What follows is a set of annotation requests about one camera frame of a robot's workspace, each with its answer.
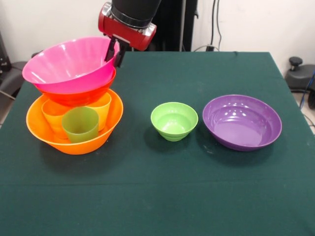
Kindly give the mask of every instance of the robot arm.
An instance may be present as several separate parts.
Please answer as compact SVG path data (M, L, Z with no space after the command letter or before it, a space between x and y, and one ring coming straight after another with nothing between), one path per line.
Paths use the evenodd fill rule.
M98 18L98 29L111 38L106 61L114 55L116 40L120 43L120 52L115 60L115 66L118 67L128 45L140 51L147 49L157 30L151 21L160 2L161 0L112 0L112 3L105 3Z

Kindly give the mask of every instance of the stacked bowls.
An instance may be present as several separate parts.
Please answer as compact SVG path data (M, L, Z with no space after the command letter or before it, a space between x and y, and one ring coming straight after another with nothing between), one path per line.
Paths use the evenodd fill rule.
M123 114L121 99L109 89L116 76L119 45L115 44L114 57L104 61L109 42L107 37L71 40L42 51L26 64L24 79L43 93L27 114L28 129L35 137L68 154L88 153L105 143ZM85 122L89 123L85 129L92 122L97 125L93 135L74 139Z

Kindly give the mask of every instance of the red bowl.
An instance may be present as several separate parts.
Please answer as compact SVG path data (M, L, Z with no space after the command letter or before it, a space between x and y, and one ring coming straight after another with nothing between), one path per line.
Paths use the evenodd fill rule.
M46 91L40 90L37 87L36 88L39 91L41 91L44 95L49 97L51 100L61 105L70 106L70 107L86 106L90 103L93 103L99 100L108 91L108 89L114 82L115 76L116 76L116 70L114 70L111 80L108 81L108 83L106 83L104 86L91 90L91 91L82 92L82 93L58 94L58 93L46 92Z

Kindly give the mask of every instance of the cup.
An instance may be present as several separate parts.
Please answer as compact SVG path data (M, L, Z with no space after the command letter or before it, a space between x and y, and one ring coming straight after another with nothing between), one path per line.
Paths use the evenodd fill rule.
M48 99L42 105L41 110L56 136L60 139L67 139L67 134L62 126L62 119L63 115L71 110L71 107L60 105Z
M108 116L108 110L112 97L109 93L104 94L98 101L87 105L87 107L92 108L97 112L99 121L98 121L98 130L101 131L105 128L106 120Z
M81 143L98 136L98 114L89 107L68 111L62 120L63 129L72 143Z

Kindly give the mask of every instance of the orange bowl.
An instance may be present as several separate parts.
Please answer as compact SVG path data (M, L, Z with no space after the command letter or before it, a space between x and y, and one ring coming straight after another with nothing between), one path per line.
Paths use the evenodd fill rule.
M78 106L85 106L90 103L98 101L109 89L109 87L114 82L116 76L116 70L114 69L112 78L110 81L108 81L104 86L87 91L82 93L73 93L73 94L59 94L59 93L51 93L46 92L43 90L40 90L39 88L36 88L42 92L42 94L49 97L54 102L57 102L64 106L70 106L70 107L78 107Z
M124 107L120 97L111 89L108 90L108 93L112 97L112 102L109 107L106 126L98 133L97 138L75 144L70 143L69 139L58 138L50 128L50 125L41 111L43 103L48 100L48 97L45 95L36 99L29 108L26 115L27 127L36 138L53 146L61 152L72 155L92 152L106 142L123 115Z

